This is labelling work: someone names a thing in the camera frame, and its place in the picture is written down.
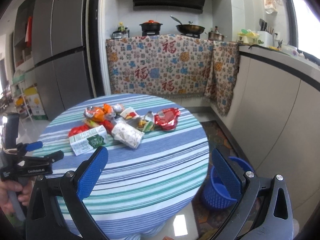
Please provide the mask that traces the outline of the red plastic bag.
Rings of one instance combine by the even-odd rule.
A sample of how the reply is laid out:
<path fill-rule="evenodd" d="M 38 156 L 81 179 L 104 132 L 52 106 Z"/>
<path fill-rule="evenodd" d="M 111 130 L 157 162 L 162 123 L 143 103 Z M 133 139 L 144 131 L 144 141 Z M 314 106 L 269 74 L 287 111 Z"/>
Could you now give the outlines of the red plastic bag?
<path fill-rule="evenodd" d="M 68 137 L 70 138 L 70 137 L 72 137 L 74 135 L 80 134 L 80 133 L 85 132 L 85 131 L 87 131 L 89 129 L 91 129 L 91 128 L 86 124 L 78 126 L 78 127 L 74 127 L 69 131 Z"/>

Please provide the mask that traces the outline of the green white milk carton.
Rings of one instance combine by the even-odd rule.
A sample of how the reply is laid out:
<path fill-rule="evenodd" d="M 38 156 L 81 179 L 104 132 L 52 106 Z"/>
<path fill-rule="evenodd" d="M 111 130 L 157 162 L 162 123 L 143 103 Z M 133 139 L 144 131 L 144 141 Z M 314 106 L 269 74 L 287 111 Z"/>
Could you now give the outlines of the green white milk carton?
<path fill-rule="evenodd" d="M 94 151 L 107 143 L 107 130 L 98 126 L 69 138 L 71 148 L 76 156 Z"/>

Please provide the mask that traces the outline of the orange foil snack bag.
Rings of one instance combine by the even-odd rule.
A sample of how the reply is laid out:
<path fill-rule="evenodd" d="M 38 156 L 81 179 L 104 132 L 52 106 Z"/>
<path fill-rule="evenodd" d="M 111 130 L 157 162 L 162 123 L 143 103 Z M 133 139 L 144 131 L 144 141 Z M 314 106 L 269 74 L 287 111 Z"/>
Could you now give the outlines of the orange foil snack bag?
<path fill-rule="evenodd" d="M 95 122 L 103 122 L 104 116 L 105 112 L 101 107 L 91 106 L 84 110 L 84 117 Z"/>

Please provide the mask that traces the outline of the grey wrapper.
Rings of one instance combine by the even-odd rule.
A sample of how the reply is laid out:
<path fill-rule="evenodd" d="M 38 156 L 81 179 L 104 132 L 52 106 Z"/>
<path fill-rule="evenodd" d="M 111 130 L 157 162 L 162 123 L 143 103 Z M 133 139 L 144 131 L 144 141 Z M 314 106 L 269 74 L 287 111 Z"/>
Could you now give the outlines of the grey wrapper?
<path fill-rule="evenodd" d="M 116 118 L 117 114 L 115 112 L 107 113 L 104 115 L 104 119 L 107 121 L 113 121 Z"/>

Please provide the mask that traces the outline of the white patterned paper package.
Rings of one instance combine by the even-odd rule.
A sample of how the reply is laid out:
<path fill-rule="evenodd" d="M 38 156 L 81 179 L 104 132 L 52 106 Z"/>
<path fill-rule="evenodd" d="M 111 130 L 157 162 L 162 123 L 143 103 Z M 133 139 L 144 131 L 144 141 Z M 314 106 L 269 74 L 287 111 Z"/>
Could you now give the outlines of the white patterned paper package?
<path fill-rule="evenodd" d="M 118 122 L 111 131 L 114 140 L 117 140 L 124 145 L 136 149 L 144 136 L 144 132 L 130 126 L 125 122 Z"/>

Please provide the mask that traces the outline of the white orange wrapper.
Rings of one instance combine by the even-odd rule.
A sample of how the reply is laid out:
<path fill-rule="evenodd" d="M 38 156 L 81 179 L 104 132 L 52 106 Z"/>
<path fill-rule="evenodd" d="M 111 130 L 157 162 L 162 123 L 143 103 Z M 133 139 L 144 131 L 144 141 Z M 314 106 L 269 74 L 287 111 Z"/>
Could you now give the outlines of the white orange wrapper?
<path fill-rule="evenodd" d="M 115 113 L 120 114 L 125 110 L 125 107 L 121 103 L 117 103 L 112 106 Z"/>

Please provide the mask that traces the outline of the red white paper cup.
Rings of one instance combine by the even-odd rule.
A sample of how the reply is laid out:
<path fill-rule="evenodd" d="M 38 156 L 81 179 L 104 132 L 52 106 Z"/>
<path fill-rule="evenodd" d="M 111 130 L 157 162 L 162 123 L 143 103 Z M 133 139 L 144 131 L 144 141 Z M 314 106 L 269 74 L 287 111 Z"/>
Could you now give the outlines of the red white paper cup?
<path fill-rule="evenodd" d="M 134 110 L 133 107 L 128 107 L 124 109 L 121 113 L 120 116 L 124 118 L 125 120 L 134 120 L 140 117 L 140 115 Z"/>

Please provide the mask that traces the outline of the torn green snack wrapper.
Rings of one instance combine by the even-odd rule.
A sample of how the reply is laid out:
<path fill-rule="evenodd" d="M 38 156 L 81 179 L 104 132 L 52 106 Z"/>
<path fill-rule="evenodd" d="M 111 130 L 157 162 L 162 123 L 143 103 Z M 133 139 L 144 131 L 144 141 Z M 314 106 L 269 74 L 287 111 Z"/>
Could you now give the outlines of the torn green snack wrapper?
<path fill-rule="evenodd" d="M 129 124 L 141 132 L 149 133 L 155 128 L 155 116 L 152 111 L 148 111 L 143 116 L 136 116 L 131 119 Z"/>

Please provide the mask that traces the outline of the red foil snack bag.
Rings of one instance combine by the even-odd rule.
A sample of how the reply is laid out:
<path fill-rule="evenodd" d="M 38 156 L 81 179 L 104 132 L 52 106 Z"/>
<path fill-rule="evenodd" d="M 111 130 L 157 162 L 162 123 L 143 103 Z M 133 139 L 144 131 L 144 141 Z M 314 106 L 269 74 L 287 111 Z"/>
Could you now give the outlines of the red foil snack bag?
<path fill-rule="evenodd" d="M 155 115 L 155 124 L 164 131 L 171 131 L 177 127 L 181 112 L 178 108 L 166 108 Z"/>

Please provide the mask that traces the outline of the white rice cracker packet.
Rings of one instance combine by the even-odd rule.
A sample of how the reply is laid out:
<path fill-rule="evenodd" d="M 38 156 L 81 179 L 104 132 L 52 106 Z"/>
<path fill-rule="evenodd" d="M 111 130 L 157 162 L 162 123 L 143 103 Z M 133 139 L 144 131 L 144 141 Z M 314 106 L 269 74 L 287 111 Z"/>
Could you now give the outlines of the white rice cracker packet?
<path fill-rule="evenodd" d="M 99 127 L 100 124 L 91 120 L 91 119 L 85 119 L 83 122 L 89 127 L 89 128 L 96 128 Z"/>

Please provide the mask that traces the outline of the long red snack wrapper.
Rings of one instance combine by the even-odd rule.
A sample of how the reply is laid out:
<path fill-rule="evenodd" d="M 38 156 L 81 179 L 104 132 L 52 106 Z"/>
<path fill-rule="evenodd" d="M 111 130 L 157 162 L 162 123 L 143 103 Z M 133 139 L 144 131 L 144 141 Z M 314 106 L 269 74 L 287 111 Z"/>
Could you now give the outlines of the long red snack wrapper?
<path fill-rule="evenodd" d="M 114 129 L 115 124 L 113 124 L 111 121 L 109 120 L 104 120 L 102 122 L 102 125 L 104 126 L 104 128 L 106 129 L 108 134 L 112 133 L 112 130 Z"/>

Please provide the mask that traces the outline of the yellow green cardboard box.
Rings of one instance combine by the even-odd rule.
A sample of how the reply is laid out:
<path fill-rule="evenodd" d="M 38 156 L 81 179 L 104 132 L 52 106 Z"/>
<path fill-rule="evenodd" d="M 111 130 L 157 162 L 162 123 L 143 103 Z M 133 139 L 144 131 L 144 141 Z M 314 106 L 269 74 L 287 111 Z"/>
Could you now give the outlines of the yellow green cardboard box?
<path fill-rule="evenodd" d="M 28 101 L 31 112 L 35 120 L 47 120 L 48 117 L 44 111 L 40 95 L 36 87 L 29 87 L 24 90 L 24 96 Z"/>

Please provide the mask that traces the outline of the white storage rack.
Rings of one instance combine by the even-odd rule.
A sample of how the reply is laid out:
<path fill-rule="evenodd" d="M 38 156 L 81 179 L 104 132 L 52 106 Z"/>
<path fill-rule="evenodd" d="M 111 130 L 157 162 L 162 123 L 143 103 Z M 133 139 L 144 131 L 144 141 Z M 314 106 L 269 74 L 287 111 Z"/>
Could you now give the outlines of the white storage rack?
<path fill-rule="evenodd" d="M 23 70 L 17 70 L 10 83 L 10 91 L 12 93 L 14 109 L 19 114 L 21 121 L 25 119 L 33 121 L 31 107 L 29 105 L 27 96 L 25 95 L 25 88 L 25 72 Z"/>

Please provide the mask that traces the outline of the steel pot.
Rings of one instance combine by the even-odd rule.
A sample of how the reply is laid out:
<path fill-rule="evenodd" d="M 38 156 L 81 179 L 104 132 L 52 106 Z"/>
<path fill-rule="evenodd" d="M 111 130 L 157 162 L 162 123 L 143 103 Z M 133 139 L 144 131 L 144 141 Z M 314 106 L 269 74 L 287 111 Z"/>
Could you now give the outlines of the steel pot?
<path fill-rule="evenodd" d="M 218 26 L 215 26 L 214 29 L 212 29 L 211 31 L 209 31 L 206 34 L 208 35 L 208 40 L 210 40 L 210 41 L 223 42 L 227 38 L 227 36 L 225 36 L 219 32 Z"/>

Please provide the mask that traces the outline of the black wok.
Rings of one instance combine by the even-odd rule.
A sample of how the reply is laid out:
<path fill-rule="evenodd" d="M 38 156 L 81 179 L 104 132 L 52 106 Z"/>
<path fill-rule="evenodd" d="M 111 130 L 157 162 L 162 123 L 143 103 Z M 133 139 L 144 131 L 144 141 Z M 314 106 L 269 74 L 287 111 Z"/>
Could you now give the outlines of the black wok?
<path fill-rule="evenodd" d="M 174 16 L 170 17 L 178 23 L 178 25 L 176 25 L 176 29 L 184 35 L 201 35 L 202 33 L 204 33 L 205 28 L 199 25 L 194 25 L 192 21 L 189 21 L 188 24 L 183 24 Z"/>

